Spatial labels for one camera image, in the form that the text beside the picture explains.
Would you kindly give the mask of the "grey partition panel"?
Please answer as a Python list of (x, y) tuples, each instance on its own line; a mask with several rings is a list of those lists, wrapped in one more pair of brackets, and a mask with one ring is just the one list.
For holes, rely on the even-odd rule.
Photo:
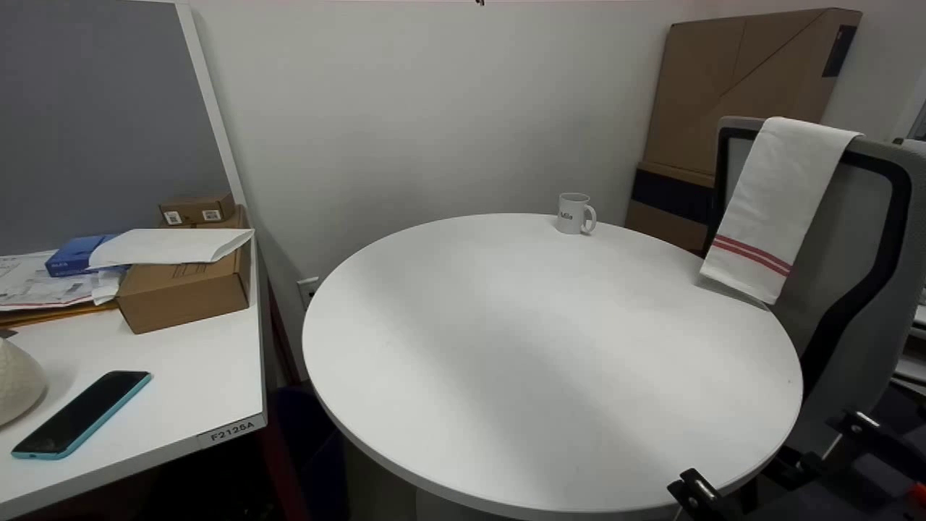
[(0, 0), (0, 250), (242, 195), (183, 0)]

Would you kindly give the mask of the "beige rounded object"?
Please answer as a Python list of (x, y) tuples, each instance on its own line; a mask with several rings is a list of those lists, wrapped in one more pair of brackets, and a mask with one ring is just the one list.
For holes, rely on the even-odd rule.
[(28, 413), (44, 397), (47, 397), (44, 365), (14, 341), (4, 338), (0, 341), (0, 428)]

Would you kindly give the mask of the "grey mesh office chair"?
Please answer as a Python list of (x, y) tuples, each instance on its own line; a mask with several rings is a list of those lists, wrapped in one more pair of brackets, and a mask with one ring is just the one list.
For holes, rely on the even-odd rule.
[[(768, 118), (726, 116), (717, 128), (717, 218), (708, 245)], [(922, 292), (922, 202), (922, 153), (856, 132), (776, 305), (705, 277), (769, 310), (792, 341), (802, 391), (791, 406), (791, 448), (831, 445), (841, 413), (869, 412), (885, 393)]]

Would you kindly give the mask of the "white ceramic mug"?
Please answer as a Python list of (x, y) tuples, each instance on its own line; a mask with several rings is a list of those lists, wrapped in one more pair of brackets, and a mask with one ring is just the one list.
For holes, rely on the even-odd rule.
[(555, 228), (565, 235), (590, 235), (597, 228), (597, 209), (581, 192), (565, 192), (558, 198)]

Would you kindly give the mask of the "black clamp mount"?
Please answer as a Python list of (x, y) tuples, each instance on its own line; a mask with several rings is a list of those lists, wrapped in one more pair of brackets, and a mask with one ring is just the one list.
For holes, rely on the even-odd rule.
[[(865, 454), (915, 483), (926, 481), (926, 451), (865, 412), (847, 412), (841, 419), (836, 419), (833, 445), (841, 444), (862, 448)], [(833, 467), (821, 454), (781, 448), (752, 483), (740, 486), (731, 496), (720, 496), (698, 470), (687, 470), (676, 481), (669, 483), (669, 491), (690, 521), (747, 521), (747, 514), (758, 506), (758, 486), (763, 481), (797, 491), (818, 483), (831, 472)]]

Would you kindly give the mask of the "white envelope paper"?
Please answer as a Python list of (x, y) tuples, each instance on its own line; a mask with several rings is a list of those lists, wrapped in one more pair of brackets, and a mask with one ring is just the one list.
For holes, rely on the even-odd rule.
[(253, 239), (248, 228), (131, 228), (105, 239), (89, 267), (215, 263)]

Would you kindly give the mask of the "stack of papers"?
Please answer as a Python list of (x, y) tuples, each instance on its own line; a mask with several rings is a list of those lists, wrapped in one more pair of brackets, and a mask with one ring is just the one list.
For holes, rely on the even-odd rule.
[(118, 270), (51, 277), (49, 251), (0, 254), (0, 310), (60, 310), (75, 305), (106, 305), (118, 294)]

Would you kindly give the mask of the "blue-cased smartphone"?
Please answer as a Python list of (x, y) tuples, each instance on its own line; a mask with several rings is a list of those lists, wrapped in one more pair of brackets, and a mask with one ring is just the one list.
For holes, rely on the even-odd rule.
[(148, 371), (109, 371), (86, 384), (75, 399), (28, 431), (14, 448), (14, 461), (64, 461), (82, 448), (118, 407), (145, 384)]

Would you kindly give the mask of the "brown cardboard box on desk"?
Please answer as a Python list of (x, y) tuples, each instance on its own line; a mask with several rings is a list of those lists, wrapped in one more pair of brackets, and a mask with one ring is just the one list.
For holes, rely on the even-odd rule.
[(215, 263), (131, 267), (115, 307), (132, 334), (164, 331), (248, 307), (248, 254)]

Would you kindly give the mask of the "white red-striped tea towel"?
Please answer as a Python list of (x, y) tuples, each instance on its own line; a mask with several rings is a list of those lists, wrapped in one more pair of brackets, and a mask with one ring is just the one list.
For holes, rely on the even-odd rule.
[(856, 129), (768, 118), (740, 164), (700, 274), (776, 305), (854, 138)]

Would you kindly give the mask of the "small cardboard box behind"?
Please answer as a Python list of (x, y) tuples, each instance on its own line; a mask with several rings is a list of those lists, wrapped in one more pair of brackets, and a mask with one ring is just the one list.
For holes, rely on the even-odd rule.
[(159, 206), (161, 224), (172, 228), (242, 228), (247, 212), (229, 198), (174, 200)]

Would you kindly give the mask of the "large flat cardboard box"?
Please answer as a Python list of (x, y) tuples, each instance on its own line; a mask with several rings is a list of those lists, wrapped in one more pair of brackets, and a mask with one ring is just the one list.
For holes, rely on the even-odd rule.
[(700, 251), (716, 218), (717, 121), (818, 121), (860, 21), (854, 9), (805, 9), (675, 22), (626, 226)]

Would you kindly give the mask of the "blue box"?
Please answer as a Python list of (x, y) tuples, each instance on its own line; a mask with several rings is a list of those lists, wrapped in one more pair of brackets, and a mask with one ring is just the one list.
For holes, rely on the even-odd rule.
[(66, 239), (47, 261), (47, 271), (51, 277), (86, 274), (89, 271), (89, 258), (101, 244), (106, 244), (106, 235), (83, 235), (83, 237)]

